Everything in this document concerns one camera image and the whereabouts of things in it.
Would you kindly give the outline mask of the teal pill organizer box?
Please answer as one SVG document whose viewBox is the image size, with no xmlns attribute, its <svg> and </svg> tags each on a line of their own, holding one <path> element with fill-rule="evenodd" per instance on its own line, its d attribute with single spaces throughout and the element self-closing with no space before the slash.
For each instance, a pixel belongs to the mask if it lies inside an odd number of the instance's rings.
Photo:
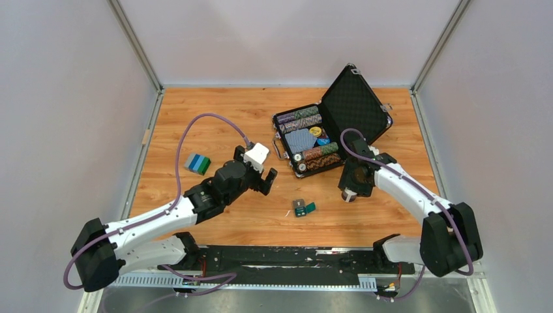
<svg viewBox="0 0 553 313">
<path fill-rule="evenodd" d="M 304 199 L 293 200 L 293 213 L 295 217 L 303 217 L 316 210 L 314 202 L 306 203 Z"/>
</svg>

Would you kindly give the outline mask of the white pill bottle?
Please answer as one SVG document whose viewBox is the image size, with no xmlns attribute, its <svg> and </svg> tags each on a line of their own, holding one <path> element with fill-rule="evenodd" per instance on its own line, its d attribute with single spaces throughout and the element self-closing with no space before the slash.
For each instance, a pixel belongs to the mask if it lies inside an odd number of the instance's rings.
<svg viewBox="0 0 553 313">
<path fill-rule="evenodd" d="M 342 193 L 341 193 L 341 196 L 342 196 L 342 199 L 346 202 L 346 203 L 351 203 L 353 201 L 356 200 L 357 198 L 357 193 L 352 191 L 352 190 L 349 190 L 347 188 L 345 188 Z"/>
</svg>

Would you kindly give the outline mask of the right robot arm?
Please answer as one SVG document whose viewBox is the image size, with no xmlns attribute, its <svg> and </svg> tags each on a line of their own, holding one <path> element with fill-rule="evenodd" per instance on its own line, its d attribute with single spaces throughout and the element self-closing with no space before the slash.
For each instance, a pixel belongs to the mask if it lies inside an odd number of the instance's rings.
<svg viewBox="0 0 553 313">
<path fill-rule="evenodd" d="M 405 208 L 422 230 L 418 237 L 392 234 L 373 244 L 374 267 L 389 272 L 398 263 L 424 265 L 434 276 L 450 273 L 470 276 L 483 248 L 473 209 L 446 200 L 417 182 L 387 153 L 380 153 L 364 138 L 342 142 L 349 154 L 338 187 L 351 203 L 368 198 L 377 188 Z"/>
</svg>

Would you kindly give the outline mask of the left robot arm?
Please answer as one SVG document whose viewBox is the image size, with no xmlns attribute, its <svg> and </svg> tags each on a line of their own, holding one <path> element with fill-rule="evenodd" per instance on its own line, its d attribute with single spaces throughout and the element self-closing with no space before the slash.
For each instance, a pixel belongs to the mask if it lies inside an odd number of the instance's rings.
<svg viewBox="0 0 553 313">
<path fill-rule="evenodd" d="M 233 160 L 227 161 L 213 177 L 152 211 L 133 218 L 104 224 L 89 220 L 77 236 L 72 259 L 64 273 L 68 289 L 86 292 L 101 290 L 126 273 L 179 264 L 193 269 L 200 260 L 193 237 L 178 230 L 197 225 L 222 214 L 247 190 L 270 193 L 278 172 L 272 168 L 262 177 L 269 149 L 256 143 L 251 149 L 238 146 Z M 161 235 L 177 233 L 161 240 Z"/>
</svg>

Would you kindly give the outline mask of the red green chip row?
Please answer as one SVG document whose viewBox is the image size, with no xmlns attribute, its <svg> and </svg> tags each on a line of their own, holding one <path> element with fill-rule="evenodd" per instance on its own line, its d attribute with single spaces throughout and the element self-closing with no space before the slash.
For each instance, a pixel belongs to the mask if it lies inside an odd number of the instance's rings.
<svg viewBox="0 0 553 313">
<path fill-rule="evenodd" d="M 323 157 L 325 155 L 330 155 L 338 151 L 338 144 L 336 142 L 331 142 L 326 145 L 320 145 L 305 151 L 301 151 L 293 155 L 292 159 L 296 162 L 300 161 L 309 161 L 316 158 Z"/>
</svg>

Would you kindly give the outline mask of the brown poker chip row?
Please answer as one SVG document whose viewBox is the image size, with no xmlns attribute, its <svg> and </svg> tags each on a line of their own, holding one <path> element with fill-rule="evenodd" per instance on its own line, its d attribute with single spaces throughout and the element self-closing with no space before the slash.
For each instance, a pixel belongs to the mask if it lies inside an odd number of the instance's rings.
<svg viewBox="0 0 553 313">
<path fill-rule="evenodd" d="M 338 153 L 331 153 L 312 160 L 308 160 L 304 162 L 302 161 L 298 163 L 297 169 L 301 173 L 307 172 L 307 171 L 314 171 L 320 168 L 324 168 L 324 167 L 339 163 L 340 160 L 341 158 Z"/>
</svg>

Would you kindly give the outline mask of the blue green toy block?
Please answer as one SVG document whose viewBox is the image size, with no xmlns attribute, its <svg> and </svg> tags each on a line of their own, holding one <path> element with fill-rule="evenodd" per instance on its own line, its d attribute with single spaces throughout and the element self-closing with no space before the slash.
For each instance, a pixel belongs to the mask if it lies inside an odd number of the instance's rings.
<svg viewBox="0 0 553 313">
<path fill-rule="evenodd" d="M 183 167 L 184 169 L 191 171 L 192 173 L 205 175 L 210 165 L 211 159 L 209 157 L 192 153 L 188 156 Z"/>
</svg>

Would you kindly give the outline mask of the blue dealer chip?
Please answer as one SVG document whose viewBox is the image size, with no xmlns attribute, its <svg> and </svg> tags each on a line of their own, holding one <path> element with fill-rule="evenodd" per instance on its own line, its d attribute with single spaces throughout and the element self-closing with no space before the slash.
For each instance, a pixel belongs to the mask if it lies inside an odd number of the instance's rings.
<svg viewBox="0 0 553 313">
<path fill-rule="evenodd" d="M 318 138 L 316 140 L 316 143 L 319 145 L 319 146 L 323 146 L 323 145 L 327 145 L 329 143 L 331 143 L 331 140 L 329 138 Z"/>
</svg>

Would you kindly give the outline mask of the blue playing card deck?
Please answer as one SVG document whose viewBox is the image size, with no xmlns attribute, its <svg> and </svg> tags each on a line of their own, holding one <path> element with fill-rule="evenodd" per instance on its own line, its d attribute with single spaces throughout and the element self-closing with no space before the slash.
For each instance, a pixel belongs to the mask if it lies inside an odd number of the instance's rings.
<svg viewBox="0 0 553 313">
<path fill-rule="evenodd" d="M 309 150 L 315 146 L 317 137 L 309 132 L 309 129 L 302 128 L 285 134 L 285 140 L 290 148 L 291 154 Z"/>
</svg>

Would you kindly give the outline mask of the yellow dealer chip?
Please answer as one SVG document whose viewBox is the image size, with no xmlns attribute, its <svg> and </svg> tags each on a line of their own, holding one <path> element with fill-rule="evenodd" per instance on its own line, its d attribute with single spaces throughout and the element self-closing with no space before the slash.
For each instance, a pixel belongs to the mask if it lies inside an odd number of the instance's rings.
<svg viewBox="0 0 553 313">
<path fill-rule="evenodd" d="M 321 127 L 311 127 L 309 130 L 309 133 L 312 134 L 315 137 L 320 137 L 323 133 L 323 130 Z"/>
</svg>

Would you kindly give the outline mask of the black poker chip case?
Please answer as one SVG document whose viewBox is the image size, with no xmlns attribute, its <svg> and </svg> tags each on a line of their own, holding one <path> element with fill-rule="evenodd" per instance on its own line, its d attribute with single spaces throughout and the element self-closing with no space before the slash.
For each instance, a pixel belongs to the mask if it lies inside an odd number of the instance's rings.
<svg viewBox="0 0 553 313">
<path fill-rule="evenodd" d="M 339 163 L 318 170 L 301 173 L 297 169 L 300 162 L 292 159 L 294 154 L 291 154 L 286 143 L 285 134 L 278 129 L 281 124 L 277 123 L 277 117 L 311 106 L 317 106 L 319 114 L 322 116 L 322 122 L 311 127 L 322 128 L 323 133 L 318 138 L 329 138 L 331 142 L 338 144 L 336 153 L 340 155 L 341 160 Z M 340 141 L 353 141 L 354 130 L 358 130 L 367 143 L 372 144 L 391 128 L 393 118 L 363 78 L 361 71 L 353 63 L 348 63 L 318 102 L 278 112 L 272 117 L 272 124 L 276 131 L 274 140 L 282 144 L 281 148 L 275 148 L 278 159 L 288 161 L 295 176 L 304 178 L 345 163 L 348 154 Z"/>
</svg>

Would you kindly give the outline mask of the purple brown chip row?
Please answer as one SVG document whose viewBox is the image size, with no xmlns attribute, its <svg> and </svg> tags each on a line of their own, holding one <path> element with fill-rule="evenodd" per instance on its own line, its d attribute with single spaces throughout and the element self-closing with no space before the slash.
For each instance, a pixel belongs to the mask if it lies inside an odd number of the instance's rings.
<svg viewBox="0 0 553 313">
<path fill-rule="evenodd" d="M 286 134 L 294 130 L 299 130 L 301 128 L 311 127 L 322 122 L 322 116 L 320 114 L 311 115 L 308 117 L 300 118 L 295 121 L 284 123 L 278 126 L 278 129 L 281 133 Z"/>
</svg>

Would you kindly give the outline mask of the purple green chip row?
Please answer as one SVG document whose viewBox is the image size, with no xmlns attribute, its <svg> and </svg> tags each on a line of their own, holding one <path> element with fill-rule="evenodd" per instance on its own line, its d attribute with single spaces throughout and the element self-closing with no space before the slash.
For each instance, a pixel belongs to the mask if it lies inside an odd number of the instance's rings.
<svg viewBox="0 0 553 313">
<path fill-rule="evenodd" d="M 308 107 L 308 108 L 303 108 L 303 109 L 300 109 L 300 110 L 295 110 L 295 111 L 290 112 L 290 113 L 285 113 L 283 115 L 279 115 L 277 117 L 277 123 L 278 124 L 289 123 L 289 122 L 296 121 L 298 119 L 302 119 L 302 118 L 305 118 L 305 117 L 310 117 L 310 116 L 316 115 L 316 114 L 319 114 L 318 107 L 317 106 L 311 106 L 311 107 Z"/>
</svg>

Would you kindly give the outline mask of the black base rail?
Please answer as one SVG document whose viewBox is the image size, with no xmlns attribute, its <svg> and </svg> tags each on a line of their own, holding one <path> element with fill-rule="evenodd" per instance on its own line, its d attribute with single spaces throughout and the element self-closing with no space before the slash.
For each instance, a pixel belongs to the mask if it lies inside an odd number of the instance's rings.
<svg viewBox="0 0 553 313">
<path fill-rule="evenodd" d="M 268 286 L 359 286 L 364 275 L 415 274 L 409 263 L 385 261 L 370 248 L 197 245 L 171 268 L 208 277 L 236 273 L 232 284 Z"/>
</svg>

